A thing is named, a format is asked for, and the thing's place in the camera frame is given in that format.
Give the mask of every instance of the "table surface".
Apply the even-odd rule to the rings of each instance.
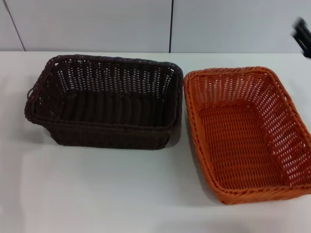
[[[162,150],[65,147],[24,117],[26,94],[63,52],[0,52],[1,233],[306,233],[311,196],[223,205],[204,180],[185,103],[180,140]],[[88,53],[169,61],[184,75],[265,66],[311,129],[311,61],[301,54]]]

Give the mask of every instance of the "orange wicker basket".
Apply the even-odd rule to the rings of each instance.
[[[184,84],[196,153],[221,202],[311,193],[311,136],[274,72],[205,69]]]

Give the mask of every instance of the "black object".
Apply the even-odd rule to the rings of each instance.
[[[306,27],[306,22],[304,19],[299,18],[293,27],[295,29],[292,35],[293,38],[302,48],[303,55],[307,58],[311,58],[311,33]]]
[[[57,56],[28,93],[25,116],[62,145],[161,149],[181,122],[182,83],[169,62]]]

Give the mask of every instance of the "woven pattern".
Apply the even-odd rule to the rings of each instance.
[[[167,62],[57,56],[28,96],[25,116],[63,145],[160,149],[180,125],[182,77]]]
[[[193,71],[184,90],[196,152],[221,202],[311,193],[311,136],[274,72]]]

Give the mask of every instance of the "basket rim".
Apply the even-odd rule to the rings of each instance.
[[[33,98],[35,92],[38,92],[36,89],[37,86],[43,85],[46,81],[48,73],[51,71],[53,66],[61,62],[63,60],[68,59],[81,59],[84,61],[92,61],[92,62],[115,62],[115,63],[130,63],[130,64],[140,64],[145,63],[148,66],[159,66],[159,67],[168,67],[168,68],[174,68],[176,69],[176,84],[177,87],[176,92],[176,102],[174,102],[173,109],[176,109],[176,112],[173,113],[173,118],[171,122],[166,126],[136,126],[136,125],[130,125],[130,124],[111,124],[111,123],[95,123],[95,122],[87,122],[87,121],[70,121],[70,120],[62,120],[62,119],[52,119],[49,117],[42,117],[34,113],[34,103],[31,102],[31,99]],[[176,124],[180,121],[179,118],[181,117],[181,111],[182,108],[182,86],[183,86],[183,72],[182,69],[171,62],[158,62],[153,60],[146,60],[146,59],[139,59],[139,58],[123,58],[123,57],[108,57],[108,56],[93,56],[93,55],[81,55],[81,54],[75,54],[75,55],[58,55],[56,57],[51,58],[45,65],[44,70],[41,72],[38,80],[34,84],[34,87],[31,89],[33,90],[32,93],[29,95],[31,90],[27,94],[27,102],[25,106],[25,116],[26,118],[38,125],[42,126],[69,126],[69,127],[88,127],[88,128],[94,128],[94,129],[120,129],[120,130],[138,130],[138,131],[172,131]]]
[[[311,135],[308,132],[306,126],[304,125],[302,119],[300,118],[294,103],[292,102],[291,97],[285,90],[284,86],[280,82],[278,76],[270,69],[266,67],[241,67],[241,68],[209,68],[209,69],[202,69],[202,70],[194,70],[189,72],[184,78],[184,91],[185,91],[185,99],[186,99],[186,107],[188,118],[191,126],[191,136],[194,141],[194,146],[196,149],[196,154],[199,157],[200,164],[203,168],[203,173],[205,175],[207,183],[211,186],[213,191],[221,196],[222,200],[232,201],[239,199],[241,197],[245,197],[247,195],[253,195],[254,193],[272,193],[282,190],[285,192],[291,192],[293,190],[299,190],[299,192],[295,195],[295,197],[299,197],[301,195],[311,193],[311,183],[310,184],[300,184],[300,185],[283,185],[283,186],[263,186],[258,188],[245,188],[245,189],[226,189],[223,188],[218,181],[216,180],[213,172],[211,172],[211,168],[209,163],[206,161],[205,156],[208,156],[203,150],[202,147],[202,140],[199,138],[199,135],[196,133],[196,113],[194,112],[194,107],[192,103],[192,90],[190,87],[190,81],[197,75],[201,76],[212,76],[212,75],[221,75],[221,74],[237,74],[237,73],[254,73],[256,71],[260,71],[261,73],[267,73],[269,78],[272,79],[273,85],[276,87],[278,93],[280,93],[281,99],[284,103],[286,103],[286,108],[289,110],[290,114],[294,118],[295,122],[297,123],[299,129],[301,130],[305,141],[307,142],[307,146],[311,150]]]

